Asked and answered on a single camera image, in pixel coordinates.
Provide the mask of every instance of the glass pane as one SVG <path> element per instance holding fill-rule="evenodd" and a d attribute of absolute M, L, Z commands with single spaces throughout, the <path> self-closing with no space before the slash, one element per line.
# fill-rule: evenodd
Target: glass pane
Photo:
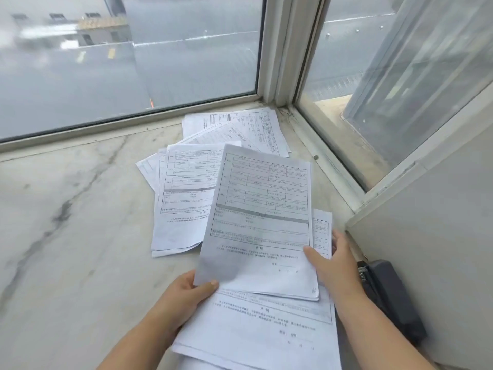
<path fill-rule="evenodd" d="M 493 80 L 493 0 L 331 0 L 298 107 L 365 190 Z"/>
<path fill-rule="evenodd" d="M 264 0 L 0 0 L 0 141 L 256 92 Z"/>

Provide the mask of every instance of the marble countertop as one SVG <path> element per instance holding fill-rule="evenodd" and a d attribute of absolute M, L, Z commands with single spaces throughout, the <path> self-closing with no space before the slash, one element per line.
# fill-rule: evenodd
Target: marble countertop
<path fill-rule="evenodd" d="M 278 115 L 292 156 L 312 160 Z M 0 162 L 2 369 L 95 368 L 196 266 L 197 249 L 150 257 L 154 195 L 135 162 L 182 138 L 181 124 L 168 124 Z M 341 227 L 352 212 L 313 166 L 314 207 Z M 343 367 L 355 368 L 345 340 Z M 160 368 L 175 361 L 167 353 Z"/>

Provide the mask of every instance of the white wall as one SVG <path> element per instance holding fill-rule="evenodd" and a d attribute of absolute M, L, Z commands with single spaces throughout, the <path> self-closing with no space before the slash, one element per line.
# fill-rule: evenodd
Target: white wall
<path fill-rule="evenodd" d="M 491 369 L 493 126 L 348 230 L 370 260 L 396 268 L 435 361 Z"/>
<path fill-rule="evenodd" d="M 0 10 L 1 19 L 11 18 L 10 14 L 24 13 L 35 22 L 49 20 L 50 13 L 62 13 L 67 19 L 82 18 L 84 13 L 109 16 L 105 0 L 0 0 Z"/>

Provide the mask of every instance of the human hand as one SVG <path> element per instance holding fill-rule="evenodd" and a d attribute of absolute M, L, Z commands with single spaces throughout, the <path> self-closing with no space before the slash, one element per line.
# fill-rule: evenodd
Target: human hand
<path fill-rule="evenodd" d="M 337 230 L 332 231 L 332 250 L 332 259 L 328 260 L 311 247 L 303 248 L 336 304 L 346 298 L 365 296 L 348 238 Z"/>
<path fill-rule="evenodd" d="M 219 287 L 217 280 L 194 287 L 194 276 L 195 270 L 190 270 L 173 280 L 145 319 L 176 332 L 192 316 L 198 304 Z"/>

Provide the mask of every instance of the road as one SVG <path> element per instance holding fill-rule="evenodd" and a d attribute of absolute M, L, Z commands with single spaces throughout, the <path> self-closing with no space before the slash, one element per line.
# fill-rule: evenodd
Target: road
<path fill-rule="evenodd" d="M 262 0 L 123 1 L 133 43 L 0 52 L 0 140 L 255 91 Z M 354 90 L 391 24 L 388 0 L 359 1 L 331 1 L 314 99 Z"/>

